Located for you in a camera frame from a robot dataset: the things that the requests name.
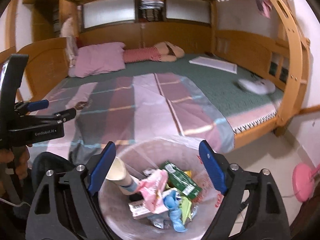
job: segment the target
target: pink pillow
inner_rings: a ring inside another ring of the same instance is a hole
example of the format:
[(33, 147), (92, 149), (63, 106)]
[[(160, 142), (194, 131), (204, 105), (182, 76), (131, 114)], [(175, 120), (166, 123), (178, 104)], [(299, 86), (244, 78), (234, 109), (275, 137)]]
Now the pink pillow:
[(110, 42), (79, 48), (75, 75), (86, 77), (125, 69), (124, 46), (122, 42)]

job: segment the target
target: pink fan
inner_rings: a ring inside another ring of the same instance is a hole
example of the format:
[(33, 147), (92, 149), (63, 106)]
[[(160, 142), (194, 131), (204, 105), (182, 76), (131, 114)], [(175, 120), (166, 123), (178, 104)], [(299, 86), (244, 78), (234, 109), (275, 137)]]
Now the pink fan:
[(313, 177), (318, 173), (319, 170), (320, 164), (314, 170), (304, 163), (299, 163), (294, 168), (292, 174), (292, 184), (293, 192), (298, 201), (305, 202), (308, 200), (315, 185), (315, 180)]

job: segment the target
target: bag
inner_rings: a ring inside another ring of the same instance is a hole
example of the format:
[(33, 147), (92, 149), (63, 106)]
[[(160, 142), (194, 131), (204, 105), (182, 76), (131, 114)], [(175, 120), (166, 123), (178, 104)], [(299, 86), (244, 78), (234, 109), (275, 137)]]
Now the bag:
[(143, 179), (143, 170), (158, 169), (165, 161), (174, 163), (183, 171), (191, 170), (192, 179), (202, 188), (192, 200), (198, 204), (197, 215), (186, 225), (184, 233), (173, 228), (154, 227), (147, 218), (135, 220), (129, 210), (129, 198), (112, 182), (105, 180), (99, 192), (99, 205), (105, 222), (123, 240), (201, 240), (215, 217), (223, 195), (217, 191), (199, 157), (201, 139), (183, 136), (156, 138), (127, 147), (117, 156), (126, 164), (130, 175)]

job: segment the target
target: paper cup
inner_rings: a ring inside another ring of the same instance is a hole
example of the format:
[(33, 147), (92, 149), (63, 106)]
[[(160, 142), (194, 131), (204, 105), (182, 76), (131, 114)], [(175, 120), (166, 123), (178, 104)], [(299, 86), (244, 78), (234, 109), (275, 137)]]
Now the paper cup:
[(124, 162), (118, 157), (114, 159), (106, 179), (125, 187), (132, 184), (132, 178), (125, 168)]
[(118, 186), (124, 195), (132, 195), (132, 194), (137, 193), (137, 188), (139, 186), (139, 180), (134, 176), (131, 176), (131, 178), (132, 178), (132, 183), (129, 186), (127, 186), (127, 187)]

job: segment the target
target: pink cloth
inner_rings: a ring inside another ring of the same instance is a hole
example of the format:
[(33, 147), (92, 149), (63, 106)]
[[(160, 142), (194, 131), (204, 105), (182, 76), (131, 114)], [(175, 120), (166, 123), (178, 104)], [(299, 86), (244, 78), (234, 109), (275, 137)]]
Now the pink cloth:
[(256, 0), (259, 12), (261, 15), (270, 18), (272, 3), (270, 0)]
[(154, 214), (161, 214), (168, 210), (162, 199), (162, 192), (168, 178), (167, 171), (158, 169), (139, 183), (139, 191), (144, 198), (145, 207)]
[(75, 66), (77, 77), (86, 77), (125, 69), (122, 42), (110, 42), (79, 48)]
[(161, 55), (156, 47), (141, 48), (141, 49), (127, 49), (124, 51), (124, 62), (132, 63), (139, 61), (160, 61)]

